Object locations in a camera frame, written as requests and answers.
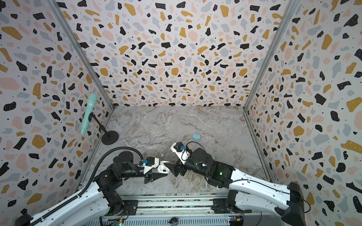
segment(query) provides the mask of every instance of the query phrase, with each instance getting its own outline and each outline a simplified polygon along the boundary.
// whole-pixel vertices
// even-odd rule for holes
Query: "gray marble surface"
[[[201,135],[198,142],[207,153],[215,156],[216,161],[232,165],[252,176],[266,178],[241,107],[117,107],[107,130],[117,131],[119,139],[112,145],[100,145],[85,183],[101,156],[112,148],[130,146],[139,150],[144,158],[151,156],[160,161],[176,162],[178,158],[170,146],[178,141],[183,144],[193,141],[194,133]],[[189,148],[195,150],[198,145],[191,143]],[[97,174],[112,164],[118,154],[119,151],[115,151],[108,155]],[[134,154],[134,162],[139,162],[137,154]],[[143,184],[143,180],[130,178],[123,181],[123,186],[117,191],[119,194],[227,192],[225,188],[207,185],[201,175],[193,172],[178,177],[169,173],[148,184]]]

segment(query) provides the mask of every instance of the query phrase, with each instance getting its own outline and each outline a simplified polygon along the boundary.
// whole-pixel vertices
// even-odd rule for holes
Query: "terrazzo wallpaper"
[[[303,1],[246,109],[276,182],[311,204],[307,225],[362,225],[361,12]]]
[[[120,106],[243,106],[286,0],[59,0]]]
[[[81,136],[81,119],[100,93],[44,1],[0,1],[0,20],[0,225],[14,225],[75,192],[99,134],[93,121]]]

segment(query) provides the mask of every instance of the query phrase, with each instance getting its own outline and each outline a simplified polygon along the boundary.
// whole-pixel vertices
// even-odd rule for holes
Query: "black cable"
[[[101,165],[102,161],[112,152],[117,151],[117,150],[123,150],[123,149],[127,149],[127,150],[131,150],[134,151],[135,153],[137,153],[139,155],[139,157],[141,158],[141,161],[143,160],[143,156],[142,154],[135,148],[131,148],[131,147],[117,147],[117,148],[113,148],[111,150],[109,150],[108,152],[106,152],[97,162],[91,176],[90,179],[88,181],[88,183],[85,185],[85,187],[83,188],[83,190],[76,196],[70,198],[69,200],[65,201],[64,203],[60,204],[59,206],[55,207],[54,209],[50,210],[49,212],[47,212],[46,214],[44,214],[41,218],[36,219],[33,223],[29,224],[29,226],[34,226],[35,224],[39,223],[42,221],[42,219],[49,217],[51,214],[55,213],[57,210],[59,210],[60,208],[64,207],[65,205],[67,205],[68,203],[76,200],[77,198],[80,198],[89,188],[89,186],[91,185],[91,183],[93,182],[93,178],[96,175],[96,172],[99,168],[99,166]]]
[[[102,222],[102,217],[99,217],[99,224],[100,224],[101,226],[104,226],[104,225],[103,225],[103,222]]]
[[[262,214],[261,211],[260,211],[260,219],[259,219],[259,222],[258,222],[255,226],[258,226],[258,225],[259,225],[262,216],[263,216],[263,214]]]
[[[270,186],[268,186],[268,185],[265,185],[265,184],[263,184],[263,183],[260,183],[260,182],[258,182],[258,181],[256,181],[256,180],[239,179],[239,180],[235,180],[235,181],[232,181],[232,182],[230,182],[230,183],[227,183],[226,185],[229,185],[229,184],[232,184],[232,183],[234,183],[234,182],[238,182],[238,181],[243,181],[243,180],[247,180],[247,181],[252,181],[252,182],[258,183],[258,184],[264,185],[265,187],[268,187],[268,188],[270,188],[270,189],[273,189],[273,190],[275,190],[276,192],[282,192],[282,193],[284,193],[284,194],[293,195],[293,196],[295,196],[295,197],[297,197],[297,198],[299,198],[299,199],[303,200],[304,202],[306,202],[306,203],[309,205],[309,210],[308,210],[308,211],[306,211],[306,212],[304,212],[304,213],[308,213],[308,212],[311,210],[311,208],[312,208],[312,207],[311,207],[311,205],[310,205],[310,204],[309,204],[306,200],[302,199],[301,197],[296,196],[296,195],[291,194],[291,193],[288,193],[288,192],[283,192],[283,191],[281,191],[281,190],[278,190],[278,189],[272,188],[272,187],[270,187]]]

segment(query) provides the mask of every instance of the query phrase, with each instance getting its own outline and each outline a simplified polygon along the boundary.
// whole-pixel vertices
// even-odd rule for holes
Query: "teal microphone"
[[[94,106],[97,103],[97,98],[98,97],[95,94],[90,94],[89,97],[88,97],[87,109],[85,110],[85,113],[84,113],[83,122],[82,122],[82,129],[80,131],[80,134],[82,134],[82,135],[84,135],[88,130],[89,115],[91,113],[93,113]]]

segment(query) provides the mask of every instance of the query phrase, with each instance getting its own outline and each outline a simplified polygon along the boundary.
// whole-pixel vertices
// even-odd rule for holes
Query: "black round base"
[[[108,135],[107,134],[103,134],[102,136],[102,143],[105,145],[110,145],[115,143],[118,140],[118,133],[116,131],[108,131]]]

